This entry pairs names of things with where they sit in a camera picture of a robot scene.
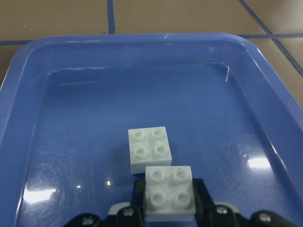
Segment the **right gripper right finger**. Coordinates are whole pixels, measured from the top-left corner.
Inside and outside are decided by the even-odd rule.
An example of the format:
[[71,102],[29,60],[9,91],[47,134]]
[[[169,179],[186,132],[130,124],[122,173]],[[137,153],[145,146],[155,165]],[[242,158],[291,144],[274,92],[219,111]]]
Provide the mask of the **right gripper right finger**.
[[193,179],[196,206],[195,220],[198,227],[295,227],[296,224],[268,211],[254,212],[250,218],[228,203],[215,203],[202,179]]

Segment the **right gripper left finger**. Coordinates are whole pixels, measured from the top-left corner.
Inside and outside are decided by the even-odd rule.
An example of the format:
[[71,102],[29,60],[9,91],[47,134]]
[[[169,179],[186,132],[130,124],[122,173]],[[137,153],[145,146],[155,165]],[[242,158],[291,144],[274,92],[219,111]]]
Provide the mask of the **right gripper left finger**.
[[77,215],[66,227],[143,227],[144,220],[145,180],[134,181],[130,204],[119,208],[116,214],[109,214],[104,220],[99,216],[84,213]]

